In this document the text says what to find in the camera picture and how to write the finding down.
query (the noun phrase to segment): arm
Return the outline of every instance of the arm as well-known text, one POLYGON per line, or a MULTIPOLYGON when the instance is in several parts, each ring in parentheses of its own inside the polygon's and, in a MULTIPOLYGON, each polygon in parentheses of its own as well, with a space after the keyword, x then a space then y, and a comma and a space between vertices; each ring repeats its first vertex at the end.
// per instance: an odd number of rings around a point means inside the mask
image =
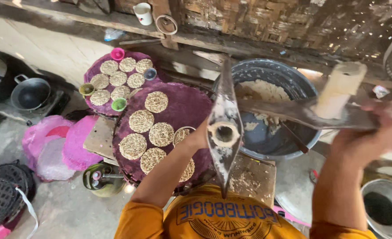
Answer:
POLYGON ((205 120, 196 131, 178 143, 169 155, 144 177, 130 201, 163 208, 171 198, 171 194, 192 156, 197 150, 208 147, 206 126, 207 121, 205 120))
POLYGON ((331 156, 321 170, 313 195, 313 223, 367 231, 367 218, 360 185, 363 169, 392 150, 392 106, 374 110, 381 127, 375 133, 342 130, 331 145, 331 156))

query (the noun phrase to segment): orange t-shirt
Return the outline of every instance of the orange t-shirt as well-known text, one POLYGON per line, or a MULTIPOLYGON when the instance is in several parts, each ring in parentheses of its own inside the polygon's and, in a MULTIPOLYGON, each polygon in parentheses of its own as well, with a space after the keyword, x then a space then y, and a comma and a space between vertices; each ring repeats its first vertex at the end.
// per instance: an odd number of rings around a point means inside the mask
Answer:
MULTIPOLYGON (((311 239, 375 239, 370 231, 315 224, 311 239)), ((165 214, 150 204, 129 202, 122 210, 115 239, 140 238, 305 238, 264 203, 207 184, 175 198, 165 214)))

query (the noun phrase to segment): hand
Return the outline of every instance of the hand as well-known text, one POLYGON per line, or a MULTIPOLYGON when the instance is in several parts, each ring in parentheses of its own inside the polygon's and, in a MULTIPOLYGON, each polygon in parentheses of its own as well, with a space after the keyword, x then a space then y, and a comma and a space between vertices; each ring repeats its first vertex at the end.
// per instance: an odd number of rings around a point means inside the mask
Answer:
POLYGON ((195 147, 196 149, 208 148, 207 126, 208 118, 206 118, 204 122, 202 122, 199 127, 183 141, 187 142, 191 147, 195 147))
POLYGON ((380 128, 375 133, 341 130, 331 144, 331 159, 364 168, 380 155, 392 151, 392 105, 375 102, 364 106, 363 110, 372 111, 379 117, 380 128))

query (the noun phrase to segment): purple woven tray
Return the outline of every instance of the purple woven tray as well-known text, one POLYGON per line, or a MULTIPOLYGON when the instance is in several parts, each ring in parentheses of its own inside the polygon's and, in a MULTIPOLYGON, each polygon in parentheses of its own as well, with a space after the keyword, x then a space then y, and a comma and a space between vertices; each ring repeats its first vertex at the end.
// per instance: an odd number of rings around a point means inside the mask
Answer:
MULTIPOLYGON (((167 122, 174 128, 174 130, 183 126, 192 126, 197 128, 208 116, 212 108, 212 101, 204 92, 181 83, 158 83, 151 87, 142 89, 134 95, 134 97, 132 97, 129 101, 127 112, 121 119, 112 144, 114 147, 114 155, 118 160, 122 173, 127 174, 128 178, 126 177, 126 179, 135 184, 139 184, 146 175, 140 168, 140 159, 128 160, 124 158, 119 151, 118 144, 125 136, 130 133, 135 133, 128 125, 129 117, 135 111, 145 109, 144 104, 146 97, 149 93, 154 91, 161 91, 168 96, 168 107, 160 113, 153 113, 155 123, 167 122)), ((150 142, 148 131, 142 133, 142 135, 146 138, 147 149, 156 147, 150 142)), ((171 143, 160 148, 169 154, 174 147, 171 143)), ((204 172, 213 170, 212 158, 209 149, 201 149, 197 151, 193 156, 193 160, 195 162, 195 171, 193 176, 188 181, 179 183, 176 188, 176 192, 182 191, 179 187, 189 188, 196 184, 200 184, 201 180, 199 177, 204 172)))
MULTIPOLYGON (((143 54, 143 53, 141 53, 141 52, 130 52, 130 51, 125 51, 125 56, 124 56, 124 58, 126 58, 126 57, 132 57, 132 58, 134 58, 137 62, 138 62, 139 60, 142 60, 142 59, 150 59, 150 60, 152 60, 151 57, 149 57, 148 55, 143 54)), ((98 59, 98 60, 88 69, 88 71, 84 74, 84 83, 89 83, 90 80, 93 78, 93 76, 95 76, 95 75, 97 75, 97 74, 100 74, 100 73, 101 73, 101 71, 100 71, 100 66, 102 65, 103 62, 105 62, 105 61, 107 61, 107 60, 113 60, 110 53, 108 53, 108 54, 104 55, 103 57, 101 57, 100 59, 98 59)), ((132 71, 130 71, 130 72, 125 72, 125 73, 127 74, 128 77, 130 77, 130 75, 132 75, 132 74, 134 74, 134 73, 137 73, 137 70, 134 69, 134 70, 132 70, 132 71)), ((148 87, 148 86, 157 84, 157 83, 159 83, 159 82, 161 82, 161 79, 159 78, 159 76, 156 76, 156 78, 155 78, 154 80, 152 80, 152 81, 146 80, 146 82, 141 86, 141 88, 145 88, 145 87, 148 87)), ((115 89, 115 87, 114 87, 113 85, 111 85, 111 84, 109 84, 109 85, 105 88, 105 90, 108 90, 109 92, 112 92, 114 89, 115 89)), ((104 114, 104 115, 106 115, 106 116, 119 116, 119 115, 121 114, 121 112, 119 112, 119 111, 114 111, 114 110, 112 109, 112 107, 111 107, 112 102, 113 102, 112 99, 109 99, 109 101, 108 101, 106 104, 102 105, 102 106, 95 106, 95 105, 93 105, 93 103, 91 103, 90 97, 91 97, 91 96, 86 96, 87 105, 88 105, 91 109, 93 109, 94 111, 96 111, 97 113, 104 114)))

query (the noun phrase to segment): pink plastic cup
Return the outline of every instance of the pink plastic cup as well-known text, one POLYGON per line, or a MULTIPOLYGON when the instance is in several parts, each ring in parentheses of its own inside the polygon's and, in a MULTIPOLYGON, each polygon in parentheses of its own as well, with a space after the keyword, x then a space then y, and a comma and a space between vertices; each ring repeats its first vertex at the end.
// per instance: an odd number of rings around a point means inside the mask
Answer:
POLYGON ((114 60, 122 60, 122 59, 124 59, 124 56, 125 56, 125 51, 122 48, 114 48, 111 51, 111 57, 114 60))

